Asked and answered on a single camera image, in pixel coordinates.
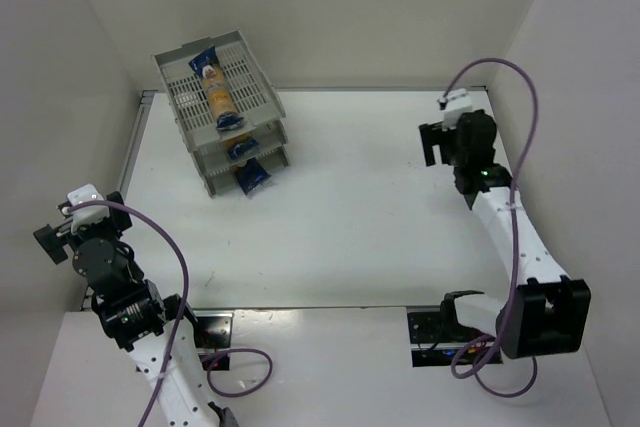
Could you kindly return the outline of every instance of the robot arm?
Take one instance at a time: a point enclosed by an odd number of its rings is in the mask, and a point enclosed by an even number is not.
[[[551,257],[516,192],[509,202],[511,175],[494,162],[497,127],[483,110],[473,111],[466,90],[451,92],[440,102],[442,122],[420,126],[427,166],[434,165],[433,148],[442,163],[453,166],[455,186],[480,219],[496,246],[511,280],[513,229],[518,219],[520,258],[515,305],[501,344],[507,357],[575,352],[580,347],[591,293],[583,280],[569,275]],[[448,294],[442,303],[445,322],[496,336],[505,301],[477,291]]]
[[[66,207],[102,200],[102,196],[89,184],[71,192],[67,199],[59,206],[63,214]],[[123,204],[117,192],[107,200]],[[94,206],[67,214],[60,226],[47,225],[34,236],[56,264],[67,259],[64,249],[71,247],[73,269],[93,289],[91,308],[107,337],[127,352],[152,389],[163,376],[158,402],[170,426],[236,427],[231,411],[216,405],[207,384],[194,342],[198,321],[188,306],[178,325],[167,369],[160,374],[181,299],[179,295],[163,299],[155,284],[144,278],[133,249],[120,241],[131,225],[127,213]]]

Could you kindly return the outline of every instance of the stacked plastic tray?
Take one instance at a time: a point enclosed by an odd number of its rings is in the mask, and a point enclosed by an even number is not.
[[[214,45],[231,98],[245,118],[241,129],[230,132],[216,129],[200,79],[189,67],[191,59]],[[209,195],[238,187],[233,167],[253,157],[270,174],[289,165],[284,148],[287,135],[280,122],[285,117],[284,108],[239,30],[185,44],[154,59],[184,144]],[[242,134],[251,134],[260,148],[231,160],[225,141]]]

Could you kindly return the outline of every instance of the white table surface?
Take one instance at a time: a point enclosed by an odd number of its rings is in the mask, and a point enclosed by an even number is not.
[[[484,92],[471,93],[490,111]],[[398,306],[446,292],[504,295],[488,234],[453,186],[426,168],[418,125],[439,92],[282,92],[291,166],[246,198],[210,198],[167,97],[155,96],[126,202],[184,251],[195,308]],[[506,165],[502,142],[496,160]],[[181,291],[171,250],[134,221],[124,240],[163,295]]]
[[[272,379],[241,399],[220,399],[241,427],[608,427],[589,362],[580,351],[540,359],[537,384],[502,400],[447,367],[412,368],[403,308],[237,312],[234,347],[264,349]],[[528,380],[523,359],[488,366],[483,378],[514,390]],[[232,358],[214,375],[224,390],[254,385],[256,357]],[[67,314],[31,427],[137,425],[150,395],[144,377],[107,339],[91,312]],[[147,427],[166,427],[156,406]]]

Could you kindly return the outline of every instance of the gray tray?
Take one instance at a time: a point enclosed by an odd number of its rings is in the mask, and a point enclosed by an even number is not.
[[[244,126],[231,132],[216,130],[200,79],[189,67],[191,59],[214,45],[231,98],[245,118]],[[189,152],[249,133],[285,117],[278,95],[239,30],[184,44],[179,49],[156,55],[154,59]]]
[[[224,172],[234,165],[246,162],[265,152],[272,152],[287,143],[287,135],[280,121],[258,127],[251,132],[251,136],[260,144],[259,149],[237,160],[229,158],[225,143],[211,144],[193,152],[193,161],[200,175],[205,176]]]
[[[284,147],[278,147],[270,152],[263,152],[257,155],[256,159],[259,160],[260,165],[270,174],[289,165],[289,157]],[[206,174],[203,180],[207,192],[212,197],[216,194],[223,194],[239,188],[238,182],[231,169],[221,172],[211,172]]]

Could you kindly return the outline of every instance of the blue snack package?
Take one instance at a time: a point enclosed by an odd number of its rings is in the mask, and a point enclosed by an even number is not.
[[[244,118],[233,104],[216,48],[210,47],[198,54],[189,62],[189,66],[200,77],[202,89],[207,94],[209,107],[216,121],[216,129],[227,131],[242,127]]]
[[[256,159],[247,160],[246,165],[238,167],[233,175],[245,195],[271,178]]]
[[[244,124],[244,117],[236,114],[235,112],[227,112],[218,117],[216,122],[216,129],[220,132],[227,130],[237,130]]]
[[[235,142],[227,149],[227,154],[231,160],[238,160],[247,154],[254,153],[260,147],[260,143],[253,137],[246,138]]]
[[[204,52],[196,55],[191,61],[189,61],[189,67],[196,73],[198,77],[201,79],[204,78],[202,73],[203,69],[206,66],[214,66],[220,65],[220,61],[218,60],[218,54],[216,54],[216,48],[209,47]]]

